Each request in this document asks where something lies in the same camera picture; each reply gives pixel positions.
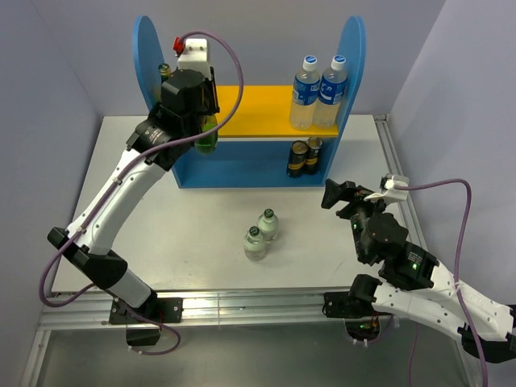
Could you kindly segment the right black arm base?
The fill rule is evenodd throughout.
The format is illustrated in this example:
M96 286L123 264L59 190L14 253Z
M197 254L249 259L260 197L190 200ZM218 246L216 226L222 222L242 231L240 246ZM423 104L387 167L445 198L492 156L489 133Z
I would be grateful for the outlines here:
M349 291L323 294L322 314L341 319L344 337L354 346L368 347L383 339L395 327L394 316L375 311L370 303L356 300Z

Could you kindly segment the green Perrier bottle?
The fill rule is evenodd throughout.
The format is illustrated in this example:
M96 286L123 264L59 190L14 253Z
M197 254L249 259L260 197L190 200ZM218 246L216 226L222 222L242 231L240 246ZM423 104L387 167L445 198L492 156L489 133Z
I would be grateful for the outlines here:
M213 129L218 125L218 121L215 115L211 115L206 118L203 126L202 131L208 132L209 130ZM214 133L211 133L210 135L196 140L194 143L195 150L202 154L202 155L210 155L216 148L218 142L218 132L215 131Z
M167 63L160 64L157 69L158 69L160 79L159 79L159 82L153 86L153 93L154 93L155 99L157 101L159 101L160 96L161 96L161 86L164 82L166 82L170 78L172 71L171 71L169 64L167 64Z

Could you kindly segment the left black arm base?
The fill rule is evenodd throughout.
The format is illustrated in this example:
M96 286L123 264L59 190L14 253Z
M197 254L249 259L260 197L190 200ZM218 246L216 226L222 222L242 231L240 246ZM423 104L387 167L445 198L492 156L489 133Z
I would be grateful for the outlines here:
M154 323L179 323L183 311L182 298L154 298L147 306L135 312ZM155 346L161 337L161 327L129 328L130 325L144 324L127 311L127 306L118 299L113 300L108 323L112 326L126 326L126 342L136 347Z

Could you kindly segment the Pocari Sweat bottle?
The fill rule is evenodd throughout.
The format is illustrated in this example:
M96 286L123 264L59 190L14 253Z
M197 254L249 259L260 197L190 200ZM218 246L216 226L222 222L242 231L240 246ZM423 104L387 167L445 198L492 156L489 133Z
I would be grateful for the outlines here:
M294 76L289 123L299 131L307 130L312 124L321 80L317 63L315 56L306 56Z
M330 66L322 73L313 115L313 124L316 127L328 129L335 124L347 86L347 73L344 68L346 61L344 56L336 55L332 58Z

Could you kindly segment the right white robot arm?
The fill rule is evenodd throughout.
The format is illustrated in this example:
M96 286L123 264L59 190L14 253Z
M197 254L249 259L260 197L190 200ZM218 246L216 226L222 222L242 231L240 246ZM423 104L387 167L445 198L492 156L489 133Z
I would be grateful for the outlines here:
M353 181L325 183L322 208L346 206L337 216L349 221L357 260L379 265L376 277L359 274L348 291L324 294L328 318L395 314L440 331L477 359L500 364L515 358L515 307L493 301L464 283L444 263L408 240L388 205L404 202L408 178L388 174L374 192Z

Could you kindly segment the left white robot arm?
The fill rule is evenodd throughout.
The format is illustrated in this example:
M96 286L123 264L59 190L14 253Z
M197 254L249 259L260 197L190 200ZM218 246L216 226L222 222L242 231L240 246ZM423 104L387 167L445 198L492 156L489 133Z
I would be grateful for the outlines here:
M147 322L157 312L156 292L112 249L114 239L143 196L193 146L193 137L218 113L212 76L177 69L160 86L160 100L126 142L110 180L82 214L48 241L99 289L123 300Z

